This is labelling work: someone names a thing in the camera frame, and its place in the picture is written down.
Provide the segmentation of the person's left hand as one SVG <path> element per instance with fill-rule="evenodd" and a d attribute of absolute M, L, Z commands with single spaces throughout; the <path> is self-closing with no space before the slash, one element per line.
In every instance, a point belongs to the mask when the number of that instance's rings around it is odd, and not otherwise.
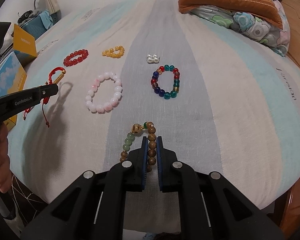
<path fill-rule="evenodd" d="M 0 192 L 2 193 L 6 193 L 11 188 L 12 181 L 7 136 L 7 127 L 2 123 L 0 126 Z"/>

